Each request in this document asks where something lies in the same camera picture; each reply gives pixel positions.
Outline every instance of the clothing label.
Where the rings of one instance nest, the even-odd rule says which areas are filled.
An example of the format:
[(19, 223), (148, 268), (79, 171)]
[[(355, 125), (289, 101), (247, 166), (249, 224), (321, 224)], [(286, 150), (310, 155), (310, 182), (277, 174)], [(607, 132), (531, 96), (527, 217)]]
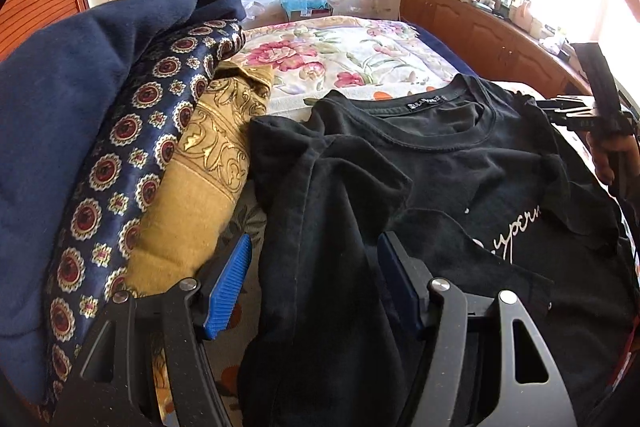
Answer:
[(415, 111), (416, 109), (422, 107), (425, 103), (440, 103), (444, 101), (444, 98), (441, 96), (434, 96), (433, 98), (421, 98), (420, 100), (416, 100), (415, 102), (406, 104), (406, 107), (411, 111)]

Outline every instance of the hand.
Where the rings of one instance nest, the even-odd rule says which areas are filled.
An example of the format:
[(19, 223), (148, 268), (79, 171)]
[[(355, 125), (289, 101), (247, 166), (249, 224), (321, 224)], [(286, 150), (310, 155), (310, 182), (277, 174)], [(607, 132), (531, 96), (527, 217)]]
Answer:
[(612, 184), (615, 177), (609, 166), (608, 155), (611, 152), (623, 153), (626, 175), (629, 178), (640, 175), (640, 152), (634, 136), (612, 136), (606, 140), (597, 140), (593, 134), (587, 133), (587, 143), (596, 167), (596, 176), (605, 185)]

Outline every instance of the gold patterned fabric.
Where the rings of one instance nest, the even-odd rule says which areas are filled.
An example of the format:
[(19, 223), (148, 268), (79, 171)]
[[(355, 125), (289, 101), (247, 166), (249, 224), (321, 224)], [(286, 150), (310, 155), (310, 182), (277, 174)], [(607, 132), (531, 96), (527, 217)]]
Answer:
[(130, 290), (162, 293), (212, 255), (246, 181), (246, 126), (266, 113), (272, 84), (270, 66), (220, 63), (140, 223), (126, 275)]

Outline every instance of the blue blanket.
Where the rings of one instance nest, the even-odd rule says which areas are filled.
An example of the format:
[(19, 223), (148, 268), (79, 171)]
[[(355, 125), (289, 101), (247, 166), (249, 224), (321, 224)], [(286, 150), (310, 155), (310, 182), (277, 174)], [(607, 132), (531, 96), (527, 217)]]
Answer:
[(169, 29), (244, 17), (240, 0), (118, 0), (0, 62), (0, 369), (27, 399), (43, 398), (42, 291), (63, 209), (130, 68)]
[(435, 51), (440, 57), (444, 58), (449, 64), (451, 64), (454, 68), (458, 70), (459, 73), (463, 74), (471, 74), (473, 76), (477, 76), (462, 58), (458, 57), (454, 52), (452, 52), (447, 45), (442, 42), (436, 36), (430, 34), (424, 28), (420, 28), (420, 26), (416, 26), (415, 24), (411, 24), (413, 28), (418, 32), (418, 38), (424, 42), (428, 47), (430, 47), (433, 51)]

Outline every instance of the black clamp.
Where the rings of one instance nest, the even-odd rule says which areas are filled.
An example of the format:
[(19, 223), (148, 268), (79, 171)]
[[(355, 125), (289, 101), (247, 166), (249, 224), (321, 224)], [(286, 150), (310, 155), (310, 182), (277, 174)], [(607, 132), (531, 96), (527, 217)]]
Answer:
[(161, 426), (151, 370), (158, 333), (181, 427), (230, 425), (191, 316), (199, 290), (188, 278), (150, 297), (117, 292), (84, 341), (50, 425)]
[[(503, 290), (495, 299), (465, 294), (410, 257), (394, 232), (380, 235), (378, 261), (404, 327), (419, 339), (432, 337), (426, 343), (399, 427), (452, 425), (467, 332), (484, 329), (498, 333), (500, 354), (494, 360), (498, 367), (488, 368), (494, 373), (499, 369), (498, 379), (494, 378), (498, 389), (495, 407), (475, 425), (575, 427), (558, 367), (514, 292)], [(526, 375), (518, 363), (518, 357), (525, 353), (529, 359)]]
[[(638, 118), (620, 103), (616, 81), (597, 42), (572, 44), (584, 70), (593, 96), (557, 96), (538, 100), (551, 123), (569, 131), (590, 132), (601, 140), (610, 136), (634, 136), (638, 140)], [(614, 172), (611, 194), (626, 195), (625, 159), (622, 153), (609, 154), (609, 166)]]

